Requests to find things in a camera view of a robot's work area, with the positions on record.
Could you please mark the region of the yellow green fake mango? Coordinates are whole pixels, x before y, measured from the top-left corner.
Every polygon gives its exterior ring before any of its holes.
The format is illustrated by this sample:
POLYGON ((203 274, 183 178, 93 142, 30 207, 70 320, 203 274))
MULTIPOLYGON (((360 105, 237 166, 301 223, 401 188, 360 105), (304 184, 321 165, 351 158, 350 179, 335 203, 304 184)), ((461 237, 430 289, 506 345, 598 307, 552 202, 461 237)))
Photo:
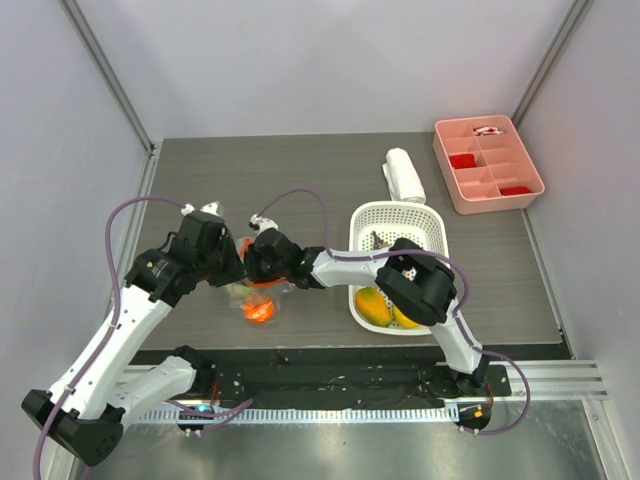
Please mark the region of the yellow green fake mango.
POLYGON ((373 287, 359 289, 354 297, 358 313, 371 325, 386 328, 393 318, 383 295, 373 287))

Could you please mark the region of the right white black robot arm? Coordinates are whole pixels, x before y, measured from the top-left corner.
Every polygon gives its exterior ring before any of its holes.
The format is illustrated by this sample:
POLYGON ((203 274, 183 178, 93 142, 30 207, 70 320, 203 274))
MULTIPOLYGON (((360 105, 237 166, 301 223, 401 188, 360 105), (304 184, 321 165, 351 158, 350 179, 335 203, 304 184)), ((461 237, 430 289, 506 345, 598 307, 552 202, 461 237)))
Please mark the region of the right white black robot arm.
POLYGON ((248 246, 243 262, 254 283, 284 279, 299 289, 377 288, 402 314, 429 328, 457 391, 472 395, 488 381, 490 359, 462 314, 467 296, 459 295, 454 285, 461 273, 443 255, 405 238, 369 252, 302 248, 269 228, 248 246))

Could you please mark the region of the rolled white towel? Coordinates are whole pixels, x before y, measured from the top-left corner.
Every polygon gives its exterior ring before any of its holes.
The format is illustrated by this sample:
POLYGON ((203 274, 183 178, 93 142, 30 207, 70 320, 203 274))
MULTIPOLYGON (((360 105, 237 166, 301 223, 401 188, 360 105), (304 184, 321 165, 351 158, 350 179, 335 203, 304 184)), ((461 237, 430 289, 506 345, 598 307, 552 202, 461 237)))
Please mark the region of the rolled white towel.
POLYGON ((402 148, 387 151, 382 165, 392 201, 426 203, 426 193, 408 152, 402 148))

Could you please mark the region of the yellow fake fruit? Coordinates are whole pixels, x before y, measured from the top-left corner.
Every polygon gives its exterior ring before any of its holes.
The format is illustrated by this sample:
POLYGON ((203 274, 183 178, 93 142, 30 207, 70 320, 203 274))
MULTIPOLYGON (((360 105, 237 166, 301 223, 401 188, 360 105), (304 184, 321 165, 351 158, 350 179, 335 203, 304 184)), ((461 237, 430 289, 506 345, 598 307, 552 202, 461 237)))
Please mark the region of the yellow fake fruit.
POLYGON ((392 314, 396 324, 403 329, 415 329, 420 327, 420 324, 407 317, 397 306, 392 307, 392 314))

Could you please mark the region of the red block in tray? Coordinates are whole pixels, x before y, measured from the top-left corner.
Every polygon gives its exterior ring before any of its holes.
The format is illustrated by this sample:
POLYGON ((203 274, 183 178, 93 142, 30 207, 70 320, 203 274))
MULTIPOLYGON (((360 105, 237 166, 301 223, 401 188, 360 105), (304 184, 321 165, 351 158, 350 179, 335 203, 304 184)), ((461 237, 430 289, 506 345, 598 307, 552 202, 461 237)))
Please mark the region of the red block in tray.
POLYGON ((470 169, 476 168, 476 157, 473 153, 460 153, 449 156, 449 161, 453 169, 470 169))
POLYGON ((531 195, 533 191, 524 185, 502 186, 499 188, 503 196, 531 195))

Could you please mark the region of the red white item in tray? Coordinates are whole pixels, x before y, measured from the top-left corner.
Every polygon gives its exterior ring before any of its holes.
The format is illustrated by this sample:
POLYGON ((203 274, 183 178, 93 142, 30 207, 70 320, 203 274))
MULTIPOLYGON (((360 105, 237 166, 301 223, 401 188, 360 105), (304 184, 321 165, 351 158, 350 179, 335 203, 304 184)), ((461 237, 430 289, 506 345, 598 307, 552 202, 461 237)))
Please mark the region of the red white item in tray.
POLYGON ((476 137, 503 135, 505 131, 498 126, 485 125, 472 129, 476 137))

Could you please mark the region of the clear zip top bag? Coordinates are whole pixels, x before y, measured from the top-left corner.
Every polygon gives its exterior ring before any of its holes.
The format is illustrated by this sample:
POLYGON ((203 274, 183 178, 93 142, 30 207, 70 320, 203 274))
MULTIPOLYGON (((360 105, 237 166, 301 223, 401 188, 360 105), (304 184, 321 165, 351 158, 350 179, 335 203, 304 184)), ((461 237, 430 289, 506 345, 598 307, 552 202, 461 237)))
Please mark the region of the clear zip top bag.
POLYGON ((284 278, 266 283, 244 279, 225 286, 225 290, 230 306, 239 309, 249 323, 265 325, 275 319, 281 298, 293 290, 293 285, 284 278))

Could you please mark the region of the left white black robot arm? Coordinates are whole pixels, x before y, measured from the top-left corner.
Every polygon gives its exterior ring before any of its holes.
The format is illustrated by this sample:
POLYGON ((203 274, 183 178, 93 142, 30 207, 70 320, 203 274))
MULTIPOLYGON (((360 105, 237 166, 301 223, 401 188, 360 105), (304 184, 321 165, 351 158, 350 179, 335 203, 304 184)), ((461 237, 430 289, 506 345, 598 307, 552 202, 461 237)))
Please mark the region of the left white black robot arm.
POLYGON ((22 410, 58 445, 93 467, 115 449, 145 412, 177 395, 205 397, 214 383, 211 360, 189 346, 124 385, 118 378, 143 341, 180 299, 202 281, 221 287, 245 270, 213 202, 186 207, 167 250, 149 249, 134 261, 109 315, 67 372, 48 389, 30 390, 22 410))

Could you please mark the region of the pink divided organizer tray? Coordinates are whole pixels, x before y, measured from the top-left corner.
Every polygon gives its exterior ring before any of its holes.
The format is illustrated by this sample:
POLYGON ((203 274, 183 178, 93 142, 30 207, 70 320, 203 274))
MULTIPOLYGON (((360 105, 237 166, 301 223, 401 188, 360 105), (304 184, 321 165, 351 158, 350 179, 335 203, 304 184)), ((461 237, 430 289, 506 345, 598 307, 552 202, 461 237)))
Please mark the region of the pink divided organizer tray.
POLYGON ((435 123, 433 149, 454 209, 462 215, 525 209, 545 192, 539 175, 512 120, 486 115, 435 123), (472 129, 498 126, 503 135, 476 137, 472 129), (476 168, 455 170, 449 156, 473 153, 476 168), (531 195, 503 196, 502 186, 524 185, 531 195))

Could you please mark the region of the green fake vegetable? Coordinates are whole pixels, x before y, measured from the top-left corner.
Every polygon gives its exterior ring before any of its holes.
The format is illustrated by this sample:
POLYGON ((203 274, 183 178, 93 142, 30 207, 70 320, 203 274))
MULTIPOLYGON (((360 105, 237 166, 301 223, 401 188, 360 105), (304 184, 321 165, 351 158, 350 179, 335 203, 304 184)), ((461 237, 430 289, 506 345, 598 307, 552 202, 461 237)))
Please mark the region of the green fake vegetable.
POLYGON ((228 291, 231 296, 246 298, 254 292, 254 289, 244 283, 237 282, 228 285, 228 291))

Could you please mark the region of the orange fake fruit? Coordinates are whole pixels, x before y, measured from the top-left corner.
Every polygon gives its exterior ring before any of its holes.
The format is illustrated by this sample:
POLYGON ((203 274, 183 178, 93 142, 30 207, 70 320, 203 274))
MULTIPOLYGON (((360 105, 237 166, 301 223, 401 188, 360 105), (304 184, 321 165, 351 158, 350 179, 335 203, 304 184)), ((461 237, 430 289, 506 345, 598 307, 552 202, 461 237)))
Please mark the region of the orange fake fruit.
POLYGON ((276 303, 268 296, 252 296, 246 299, 243 304, 244 317, 253 324, 266 324, 274 319, 276 313, 276 303))

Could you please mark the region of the brown fake grape bunch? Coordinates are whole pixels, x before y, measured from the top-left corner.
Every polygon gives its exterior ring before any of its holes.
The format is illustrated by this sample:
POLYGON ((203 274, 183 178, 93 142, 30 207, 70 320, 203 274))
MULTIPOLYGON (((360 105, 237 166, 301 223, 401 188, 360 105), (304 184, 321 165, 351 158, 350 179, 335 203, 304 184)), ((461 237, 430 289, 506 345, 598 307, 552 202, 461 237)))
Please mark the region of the brown fake grape bunch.
POLYGON ((371 240, 372 240, 372 249, 373 250, 381 250, 381 249, 385 249, 385 248, 389 248, 390 247, 389 243, 386 242, 375 231, 371 231, 371 240))

